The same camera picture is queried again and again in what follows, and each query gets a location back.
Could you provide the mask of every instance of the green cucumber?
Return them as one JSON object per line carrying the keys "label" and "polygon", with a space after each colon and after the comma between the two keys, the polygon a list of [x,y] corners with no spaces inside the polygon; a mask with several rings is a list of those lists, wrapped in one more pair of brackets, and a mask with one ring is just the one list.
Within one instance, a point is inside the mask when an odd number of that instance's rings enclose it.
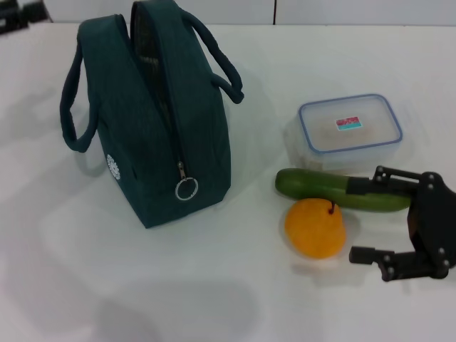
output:
{"label": "green cucumber", "polygon": [[410,198],[387,194],[347,195],[348,176],[304,169],[280,170],[276,189],[281,194],[302,200],[323,198],[340,207],[372,212],[396,212],[410,206]]}

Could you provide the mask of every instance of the dark green insulated bag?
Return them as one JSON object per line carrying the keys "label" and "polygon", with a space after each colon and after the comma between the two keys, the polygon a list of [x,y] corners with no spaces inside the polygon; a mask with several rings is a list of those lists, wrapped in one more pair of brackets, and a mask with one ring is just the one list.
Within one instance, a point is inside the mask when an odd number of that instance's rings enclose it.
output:
{"label": "dark green insulated bag", "polygon": [[[231,84],[213,74],[195,32]],[[234,103],[244,94],[212,34],[174,1],[135,2],[130,35],[121,15],[80,25],[61,125],[77,152],[98,131],[114,179],[141,222],[153,227],[223,200],[231,153],[220,88]],[[82,60],[90,117],[78,138],[70,109]]]}

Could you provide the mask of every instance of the bag handle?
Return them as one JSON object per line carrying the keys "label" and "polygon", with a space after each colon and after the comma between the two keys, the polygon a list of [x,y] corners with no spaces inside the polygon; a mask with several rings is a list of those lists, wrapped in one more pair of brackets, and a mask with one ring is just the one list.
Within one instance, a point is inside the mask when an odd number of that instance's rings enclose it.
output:
{"label": "bag handle", "polygon": [[82,61],[83,50],[78,40],[73,64],[71,64],[70,71],[66,76],[65,85],[63,86],[62,99],[60,102],[60,122],[62,125],[63,139],[67,146],[73,151],[84,153],[90,146],[90,142],[98,127],[98,109],[91,103],[87,130],[78,139],[70,109],[74,103],[76,94],[78,93]]}
{"label": "bag handle", "polygon": [[229,59],[220,51],[219,45],[215,40],[214,36],[207,27],[198,20],[192,14],[181,9],[182,19],[188,22],[201,37],[203,43],[207,46],[212,57],[219,64],[222,70],[227,75],[231,85],[226,82],[223,78],[216,74],[212,74],[212,84],[223,89],[223,91],[231,98],[231,101],[238,104],[241,103],[244,99],[244,94],[242,92],[242,80],[239,76],[236,68],[231,64]]}

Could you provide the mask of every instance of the orange fruit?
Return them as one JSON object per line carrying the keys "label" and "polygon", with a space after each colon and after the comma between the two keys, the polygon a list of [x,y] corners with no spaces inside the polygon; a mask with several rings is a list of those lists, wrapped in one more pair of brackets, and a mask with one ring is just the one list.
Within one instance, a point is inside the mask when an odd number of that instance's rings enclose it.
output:
{"label": "orange fruit", "polygon": [[339,206],[319,198],[303,199],[291,207],[285,233],[294,248],[314,259],[336,255],[346,240]]}

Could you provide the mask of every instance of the white table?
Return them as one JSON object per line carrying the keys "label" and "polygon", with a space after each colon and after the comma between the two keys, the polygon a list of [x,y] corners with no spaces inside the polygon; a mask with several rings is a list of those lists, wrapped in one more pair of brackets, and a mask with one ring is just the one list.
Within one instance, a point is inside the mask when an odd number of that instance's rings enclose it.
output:
{"label": "white table", "polygon": [[381,93],[407,138],[388,166],[439,172],[456,190],[455,159],[443,152],[456,143],[456,28],[210,28],[244,81],[241,105],[225,98],[233,186],[223,203],[151,230],[107,172],[98,138],[77,155],[61,137],[77,26],[0,37],[0,340],[454,338],[456,271],[385,284],[376,266],[348,262],[352,244],[412,250],[406,211],[345,211],[343,255],[307,261],[281,237],[293,202],[272,184],[291,165],[284,132],[299,105]]}

